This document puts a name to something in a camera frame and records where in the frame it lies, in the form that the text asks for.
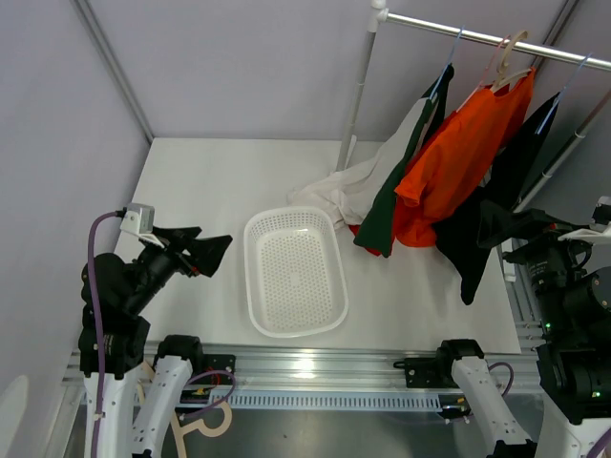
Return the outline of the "white perforated plastic basket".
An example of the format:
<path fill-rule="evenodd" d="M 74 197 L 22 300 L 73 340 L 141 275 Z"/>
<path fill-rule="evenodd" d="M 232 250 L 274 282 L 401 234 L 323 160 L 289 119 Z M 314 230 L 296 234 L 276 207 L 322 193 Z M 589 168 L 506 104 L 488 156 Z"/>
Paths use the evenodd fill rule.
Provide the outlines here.
<path fill-rule="evenodd" d="M 333 223 L 311 206 L 260 212 L 243 230 L 249 318 L 263 335 L 328 332 L 348 314 L 348 290 Z"/>

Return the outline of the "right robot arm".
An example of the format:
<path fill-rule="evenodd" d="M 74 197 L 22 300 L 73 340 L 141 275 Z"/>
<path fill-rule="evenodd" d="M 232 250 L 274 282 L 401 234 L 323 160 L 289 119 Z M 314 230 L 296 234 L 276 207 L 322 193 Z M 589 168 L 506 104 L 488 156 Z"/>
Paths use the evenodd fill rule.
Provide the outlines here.
<path fill-rule="evenodd" d="M 601 457 L 610 446 L 610 270 L 587 273 L 591 251 L 586 240 L 548 232 L 505 257 L 528 268 L 542 318 L 536 440 L 494 387 L 476 341 L 437 349 L 435 377 L 461 389 L 490 457 Z"/>

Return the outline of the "orange t shirt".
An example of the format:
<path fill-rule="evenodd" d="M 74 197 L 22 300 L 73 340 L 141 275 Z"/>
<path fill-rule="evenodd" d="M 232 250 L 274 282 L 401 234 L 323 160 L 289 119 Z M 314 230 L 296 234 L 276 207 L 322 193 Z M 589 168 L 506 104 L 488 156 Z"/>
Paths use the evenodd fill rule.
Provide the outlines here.
<path fill-rule="evenodd" d="M 466 200 L 497 151 L 519 129 L 532 99 L 534 76 L 532 70 L 495 94 L 486 86 L 444 121 L 394 189 L 395 239 L 409 247 L 435 245 L 432 226 Z"/>

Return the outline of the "pink wire hanger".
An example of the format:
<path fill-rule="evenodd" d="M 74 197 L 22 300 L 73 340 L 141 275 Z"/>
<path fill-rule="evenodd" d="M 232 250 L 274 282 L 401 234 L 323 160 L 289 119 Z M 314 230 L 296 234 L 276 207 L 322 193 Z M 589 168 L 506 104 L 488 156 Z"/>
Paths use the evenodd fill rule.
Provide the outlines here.
<path fill-rule="evenodd" d="M 505 37 L 503 37 L 503 40 L 502 40 L 502 41 L 501 41 L 501 42 L 500 42 L 498 45 L 496 45 L 496 47 L 495 47 L 495 51 L 494 51 L 494 53 L 492 54 L 492 56 L 491 56 L 491 58 L 490 58 L 490 60 L 489 60 L 488 64 L 487 64 L 487 65 L 486 65 L 486 67 L 484 68 L 483 73 L 482 73 L 482 75 L 481 75 L 481 77 L 480 77 L 480 80 L 479 80 L 479 81 L 478 81 L 478 83 L 477 83 L 477 86 L 476 86 L 476 87 L 474 88 L 474 90 L 473 90 L 473 91 L 472 91 L 472 92 L 471 92 L 471 93 L 470 93 L 470 94 L 467 96 L 467 98 L 464 100 L 464 102 L 463 102 L 463 103 L 462 103 L 462 104 L 461 104 L 461 105 L 460 105 L 460 106 L 459 106 L 459 107 L 456 109 L 456 112 L 457 112 L 457 113 L 458 113 L 460 110 L 462 110 L 462 109 L 463 109 L 463 107 L 464 107 L 464 106 L 467 104 L 467 102 L 468 102 L 468 101 L 469 101 L 469 100 L 470 100 L 470 99 L 473 97 L 473 95 L 474 95 L 474 94 L 476 94 L 476 93 L 477 93 L 479 90 L 481 90 L 481 89 L 483 89 L 483 88 L 485 87 L 486 78 L 487 78 L 487 75 L 488 75 L 488 72 L 489 72 L 490 68 L 492 67 L 493 63 L 495 62 L 495 60 L 496 60 L 496 58 L 497 58 L 497 56 L 498 56 L 498 54 L 499 54 L 499 52 L 500 52 L 500 49 L 503 47 L 503 44 L 504 44 L 504 43 L 505 43 L 507 40 L 509 40 L 510 38 L 511 38 L 511 35 L 510 35 L 510 34 L 508 34 L 508 35 L 506 35 Z"/>

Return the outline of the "white t shirt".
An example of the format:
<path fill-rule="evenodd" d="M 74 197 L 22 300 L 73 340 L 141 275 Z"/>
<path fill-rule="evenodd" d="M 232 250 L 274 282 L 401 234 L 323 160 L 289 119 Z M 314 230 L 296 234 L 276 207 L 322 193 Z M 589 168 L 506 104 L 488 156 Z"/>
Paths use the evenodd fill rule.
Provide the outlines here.
<path fill-rule="evenodd" d="M 427 100 L 419 99 L 375 156 L 292 191 L 288 194 L 288 203 L 322 210 L 330 217 L 335 229 L 361 224 L 390 172 L 404 157 L 417 121 L 426 107 Z"/>

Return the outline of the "light blue wire hanger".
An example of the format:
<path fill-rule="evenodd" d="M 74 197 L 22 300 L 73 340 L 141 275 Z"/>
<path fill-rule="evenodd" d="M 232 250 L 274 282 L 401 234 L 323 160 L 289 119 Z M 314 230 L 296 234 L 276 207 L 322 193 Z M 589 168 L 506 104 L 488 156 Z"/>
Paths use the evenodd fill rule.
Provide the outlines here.
<path fill-rule="evenodd" d="M 564 93 L 569 89 L 569 87 L 572 85 L 572 83 L 574 82 L 574 80 L 576 79 L 577 75 L 579 74 L 579 72 L 581 71 L 581 69 L 585 66 L 585 64 L 589 61 L 589 59 L 592 57 L 593 53 L 590 52 L 588 54 L 586 54 L 586 56 L 579 62 L 578 66 L 576 67 L 576 69 L 573 71 L 573 73 L 571 74 L 571 76 L 569 77 L 569 79 L 566 81 L 566 83 L 564 84 L 564 86 L 562 87 L 562 89 L 558 92 L 558 94 L 555 96 L 553 103 L 549 109 L 549 111 L 547 112 L 547 114 L 545 115 L 545 117 L 541 120 L 541 122 L 539 123 L 535 134 L 536 135 L 540 135 L 541 132 L 543 131 L 543 129 L 545 128 L 545 126 L 548 124 L 548 121 L 551 117 L 551 115 L 556 111 L 559 102 L 562 100 Z"/>

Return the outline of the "aluminium mounting rail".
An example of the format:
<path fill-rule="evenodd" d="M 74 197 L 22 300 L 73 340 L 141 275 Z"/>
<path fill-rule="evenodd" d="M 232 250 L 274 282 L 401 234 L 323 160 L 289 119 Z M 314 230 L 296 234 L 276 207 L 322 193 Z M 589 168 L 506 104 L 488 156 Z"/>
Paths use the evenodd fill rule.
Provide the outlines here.
<path fill-rule="evenodd" d="M 243 409 L 440 411 L 455 388 L 409 388 L 394 363 L 407 353 L 207 344 L 211 360 L 230 358 L 237 388 L 229 404 Z"/>

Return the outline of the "red t shirt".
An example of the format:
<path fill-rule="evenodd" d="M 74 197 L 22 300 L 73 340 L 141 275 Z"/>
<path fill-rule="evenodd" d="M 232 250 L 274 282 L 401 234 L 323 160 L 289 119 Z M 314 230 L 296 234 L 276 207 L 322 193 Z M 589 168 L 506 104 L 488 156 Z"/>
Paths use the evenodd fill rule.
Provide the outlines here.
<path fill-rule="evenodd" d="M 350 230 L 350 232 L 353 235 L 353 242 L 357 245 L 362 245 L 364 243 L 364 238 L 363 238 L 363 234 L 361 231 L 361 226 L 360 225 L 350 225 L 348 229 Z"/>

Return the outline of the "beige wooden hanger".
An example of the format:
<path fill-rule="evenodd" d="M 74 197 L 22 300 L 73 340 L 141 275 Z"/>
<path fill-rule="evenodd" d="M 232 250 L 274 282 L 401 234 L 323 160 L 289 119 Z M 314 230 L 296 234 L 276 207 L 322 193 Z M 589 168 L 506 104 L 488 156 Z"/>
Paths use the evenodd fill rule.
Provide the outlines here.
<path fill-rule="evenodd" d="M 501 55 L 500 61 L 496 67 L 496 79 L 490 87 L 490 91 L 495 94 L 505 87 L 510 87 L 514 83 L 517 83 L 521 78 L 528 76 L 532 68 L 524 68 L 514 73 L 509 73 L 510 70 L 510 54 L 516 44 L 522 40 L 525 40 L 529 35 L 526 30 L 518 31 L 509 41 L 503 54 Z"/>

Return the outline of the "metal clothes rack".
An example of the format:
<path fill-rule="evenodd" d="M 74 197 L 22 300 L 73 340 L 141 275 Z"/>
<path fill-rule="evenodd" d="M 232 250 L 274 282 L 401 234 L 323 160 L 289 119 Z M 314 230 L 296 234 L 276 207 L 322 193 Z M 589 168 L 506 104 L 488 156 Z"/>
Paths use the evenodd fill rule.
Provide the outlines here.
<path fill-rule="evenodd" d="M 581 5 L 581 1 L 565 1 L 557 13 L 551 28 L 547 32 L 542 45 L 522 42 L 515 45 L 515 50 L 517 52 L 532 55 L 534 57 L 533 62 L 539 69 L 542 67 L 542 61 L 544 59 L 548 59 L 571 65 L 578 65 L 581 63 L 587 68 L 608 72 L 610 70 L 610 63 L 608 61 L 562 51 L 555 47 L 566 32 L 569 25 L 577 17 L 577 11 L 580 9 Z M 360 62 L 357 67 L 354 92 L 341 140 L 341 147 L 336 165 L 336 169 L 338 171 L 343 170 L 348 166 L 348 161 L 357 142 L 357 137 L 354 134 L 354 130 L 366 84 L 369 62 L 378 28 L 384 23 L 435 32 L 452 36 L 457 40 L 463 39 L 489 46 L 503 47 L 509 43 L 507 38 L 502 38 L 479 31 L 469 31 L 464 28 L 460 29 L 423 19 L 392 13 L 387 8 L 387 3 L 385 1 L 372 1 L 370 3 L 366 39 L 363 50 L 361 51 Z M 558 168 L 573 153 L 582 140 L 587 137 L 587 134 L 596 123 L 596 120 L 601 116 L 609 101 L 610 94 L 605 94 L 595 108 L 590 112 L 590 114 L 581 122 L 578 128 L 568 137 L 567 141 L 558 150 L 558 153 L 552 159 L 549 166 L 543 169 L 540 177 L 537 179 L 534 185 L 528 189 L 526 195 L 519 201 L 518 206 L 516 207 L 518 211 L 525 209 L 525 207 L 531 203 L 531 201 L 543 189 L 547 182 L 551 180 Z"/>

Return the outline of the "black t shirt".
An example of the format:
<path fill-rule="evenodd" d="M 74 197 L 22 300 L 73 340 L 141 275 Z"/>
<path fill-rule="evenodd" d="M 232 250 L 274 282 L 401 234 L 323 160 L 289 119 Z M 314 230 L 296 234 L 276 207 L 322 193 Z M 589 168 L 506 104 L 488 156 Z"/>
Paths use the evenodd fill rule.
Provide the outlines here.
<path fill-rule="evenodd" d="M 481 242 L 494 233 L 494 217 L 510 213 L 520 200 L 560 101 L 557 93 L 540 105 L 496 155 L 487 184 L 477 186 L 450 217 L 433 226 L 436 248 L 459 274 L 460 298 L 466 305 L 474 302 L 491 253 Z"/>

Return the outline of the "beige hanger on floor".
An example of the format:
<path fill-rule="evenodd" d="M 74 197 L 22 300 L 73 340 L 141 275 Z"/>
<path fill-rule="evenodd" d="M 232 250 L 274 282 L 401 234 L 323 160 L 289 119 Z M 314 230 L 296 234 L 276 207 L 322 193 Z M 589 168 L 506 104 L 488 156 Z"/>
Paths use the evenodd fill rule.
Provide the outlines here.
<path fill-rule="evenodd" d="M 202 414 L 216 407 L 220 408 L 223 412 L 223 421 L 216 428 L 209 427 L 202 419 L 181 425 L 179 422 L 185 420 L 187 415 L 178 415 L 176 407 L 185 386 L 213 375 L 224 375 L 231 380 L 227 395 L 232 395 L 237 382 L 231 370 L 210 370 L 195 376 L 192 364 L 179 356 L 161 358 L 158 361 L 157 369 L 153 369 L 146 362 L 141 367 L 151 384 L 148 391 L 140 390 L 138 392 L 140 409 L 133 423 L 132 439 L 134 457 L 159 457 L 168 429 L 173 432 L 180 457 L 187 455 L 184 444 L 186 435 L 197 432 L 204 437 L 215 438 L 223 435 L 229 429 L 233 413 L 228 404 L 228 396 L 223 396 L 198 411 L 198 414 Z"/>

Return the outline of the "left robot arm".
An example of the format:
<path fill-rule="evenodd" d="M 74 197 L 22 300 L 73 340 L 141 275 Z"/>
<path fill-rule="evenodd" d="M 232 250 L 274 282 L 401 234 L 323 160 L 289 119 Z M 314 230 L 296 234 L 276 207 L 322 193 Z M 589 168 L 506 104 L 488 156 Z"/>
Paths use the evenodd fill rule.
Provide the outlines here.
<path fill-rule="evenodd" d="M 144 308 L 176 274 L 212 277 L 233 240 L 202 238 L 200 232 L 199 227 L 134 230 L 143 245 L 134 260 L 104 253 L 83 268 L 78 349 L 88 403 L 86 456 L 157 457 L 184 387 L 204 376 L 200 339 L 169 335 L 158 346 L 144 404 L 135 406 L 150 329 Z"/>

